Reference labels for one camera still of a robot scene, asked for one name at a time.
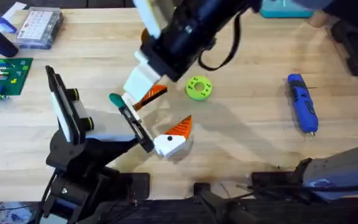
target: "black cable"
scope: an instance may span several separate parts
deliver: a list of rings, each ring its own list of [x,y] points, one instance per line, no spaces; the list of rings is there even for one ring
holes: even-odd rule
[[[53,172],[52,176],[50,177],[50,180],[48,182],[47,187],[45,188],[44,194],[42,195],[42,199],[39,202],[39,207],[38,207],[37,213],[35,214],[35,224],[39,224],[40,221],[41,221],[42,207],[43,207],[43,205],[45,203],[45,200],[47,198],[48,192],[50,190],[50,186],[52,185],[52,183],[55,180],[56,176],[57,176],[57,170],[55,169],[55,171]]]
[[[253,192],[236,196],[232,198],[232,200],[250,197],[260,192],[265,192],[268,190],[277,190],[277,189],[299,189],[299,190],[309,190],[314,192],[352,192],[352,191],[358,191],[358,185],[347,186],[347,187],[304,187],[299,185],[278,185],[278,186],[265,187],[261,189],[254,189]]]
[[[33,206],[37,206],[38,203],[34,204],[34,205],[26,205],[26,206],[21,206],[21,207],[14,207],[14,208],[1,208],[0,211],[6,211],[6,210],[16,210],[16,209],[20,209],[20,208],[29,208],[29,207],[33,207]]]
[[[226,59],[224,59],[224,61],[222,62],[222,64],[220,64],[220,66],[213,68],[210,67],[208,65],[206,65],[203,62],[203,53],[206,49],[204,49],[203,51],[201,51],[200,56],[198,56],[198,64],[200,65],[201,68],[213,72],[216,71],[218,69],[220,69],[221,67],[227,65],[236,55],[237,50],[239,48],[240,45],[240,41],[241,41],[241,15],[243,15],[247,9],[249,8],[249,5],[245,5],[243,9],[241,9],[241,11],[236,15],[236,18],[234,19],[234,34],[233,34],[233,45],[231,47],[231,50],[229,52],[229,55],[226,57]]]
[[[211,219],[213,220],[214,224],[219,224],[219,222],[216,219],[216,215],[212,212],[211,208],[208,207],[208,205],[205,203],[204,199],[200,196],[194,196],[196,198],[198,198],[201,203],[203,204],[205,210],[208,212],[208,214],[210,215]]]

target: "white plastic part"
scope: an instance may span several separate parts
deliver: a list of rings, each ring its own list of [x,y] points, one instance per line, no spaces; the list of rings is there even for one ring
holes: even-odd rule
[[[147,32],[158,39],[175,10],[172,0],[133,0]]]
[[[137,51],[135,56],[140,64],[132,71],[124,85],[124,90],[130,94],[133,105],[142,100],[161,79],[161,76],[147,64],[147,57],[142,52]]]
[[[155,151],[158,155],[165,158],[170,157],[186,144],[184,136],[174,136],[169,134],[161,134],[154,139]]]
[[[94,129],[87,131],[85,138],[104,142],[130,141],[135,138],[132,128],[118,110],[111,113],[89,110],[83,106],[80,100],[74,101],[73,104],[80,118],[92,118],[93,120]]]
[[[59,103],[56,99],[54,92],[50,93],[50,99],[52,101],[53,110],[55,111],[55,114],[57,115],[60,126],[62,127],[63,134],[65,135],[67,142],[71,142],[71,135],[70,135],[70,130],[68,129],[68,124],[66,122],[66,119],[63,115],[63,111],[59,106]]]
[[[124,93],[121,96],[122,100],[124,101],[124,103],[127,105],[127,107],[129,108],[129,110],[131,111],[132,115],[134,115],[135,119],[139,122],[141,122],[140,116],[136,113],[133,105],[135,105],[135,99],[133,99],[133,97],[131,97],[130,94],[128,93]]]

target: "clear plastic box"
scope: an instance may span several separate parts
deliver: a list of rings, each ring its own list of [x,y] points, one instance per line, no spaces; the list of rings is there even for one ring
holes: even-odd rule
[[[50,49],[63,23],[60,8],[30,7],[14,43],[21,49]]]
[[[263,0],[260,13],[265,18],[311,17],[313,10],[300,6],[292,0]]]

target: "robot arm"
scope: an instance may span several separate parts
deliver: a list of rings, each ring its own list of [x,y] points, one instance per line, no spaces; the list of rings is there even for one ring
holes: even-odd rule
[[[135,56],[140,64],[124,85],[137,103],[163,75],[177,82],[200,53],[214,45],[214,37],[237,13],[261,0],[184,0],[175,10],[171,1],[135,0],[148,31]]]

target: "white block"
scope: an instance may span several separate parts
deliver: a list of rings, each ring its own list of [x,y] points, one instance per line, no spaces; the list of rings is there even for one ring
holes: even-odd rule
[[[161,79],[161,76],[148,64],[141,63],[132,71],[124,85],[124,90],[131,95],[137,103]]]
[[[186,145],[185,143],[186,139],[184,136],[161,134],[154,139],[154,147],[157,154],[166,158],[182,149]]]

